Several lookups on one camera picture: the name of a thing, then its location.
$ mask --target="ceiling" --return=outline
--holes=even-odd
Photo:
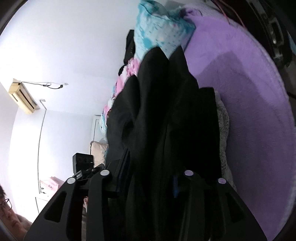
[[[181,4],[199,0],[179,0]],[[159,0],[169,8],[174,1]],[[100,114],[123,65],[138,0],[28,0],[0,36],[0,82],[68,83],[27,89],[50,110]]]

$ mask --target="red cable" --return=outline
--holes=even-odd
[[[224,12],[224,10],[222,9],[222,7],[220,6],[220,4],[217,2],[217,0],[214,0],[214,2],[218,6],[218,8],[221,10],[221,12],[223,13],[224,17],[227,19],[228,24],[230,24],[229,19],[228,19],[226,13]]]
[[[223,0],[218,0],[218,1],[220,1],[221,3],[223,3],[226,7],[229,7],[229,8],[235,13],[235,15],[238,17],[238,19],[240,20],[242,26],[243,26],[245,29],[247,29],[246,26],[244,25],[244,22],[242,21],[242,19],[239,17],[239,15],[237,14],[237,12],[236,12],[231,6],[229,6],[229,5],[228,5],[226,2],[224,2]]]

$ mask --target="pink bag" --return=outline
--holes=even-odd
[[[56,177],[51,177],[48,180],[40,180],[41,193],[47,194],[51,198],[63,183],[62,180]]]

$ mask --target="black clothing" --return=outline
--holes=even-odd
[[[168,60],[150,50],[117,96],[107,120],[108,163],[129,153],[127,240],[172,240],[173,176],[186,169],[221,177],[213,88],[199,89],[181,47]]]
[[[121,75],[123,68],[128,64],[128,61],[135,55],[136,45],[133,40],[134,30],[130,30],[126,37],[126,54],[124,56],[124,65],[119,69],[118,76]]]

